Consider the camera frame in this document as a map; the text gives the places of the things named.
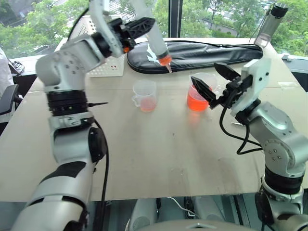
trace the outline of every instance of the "beige tabletop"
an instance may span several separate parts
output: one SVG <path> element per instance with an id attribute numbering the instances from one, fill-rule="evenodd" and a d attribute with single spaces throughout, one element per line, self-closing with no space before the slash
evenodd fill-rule
<path id="1" fill-rule="evenodd" d="M 235 43 L 233 39 L 215 43 L 222 41 Z M 264 55 L 272 58 L 276 69 L 272 67 L 269 87 L 260 99 L 284 110 L 295 128 L 308 136 L 306 93 L 271 46 Z M 233 66 L 239 70 L 243 64 Z M 107 200 L 251 193 L 259 189 L 263 153 L 236 155 L 241 142 L 220 130 L 221 108 L 202 113 L 187 108 L 188 74 L 197 72 L 214 73 L 214 69 L 143 75 L 126 64 L 123 77 L 86 79 L 88 101 L 109 102 L 91 108 L 110 150 Z M 226 81 L 217 77 L 223 87 Z M 151 113 L 141 112 L 131 101 L 132 84 L 142 78 L 157 82 L 158 104 Z M 46 97 L 42 89 L 31 90 L 0 138 L 0 201 L 27 201 L 41 179 L 56 169 Z M 233 121 L 227 113 L 226 129 L 243 136 L 244 127 L 233 125 Z M 104 166 L 102 160 L 94 174 L 92 200 L 100 200 Z M 303 186 L 308 187 L 307 174 Z"/>

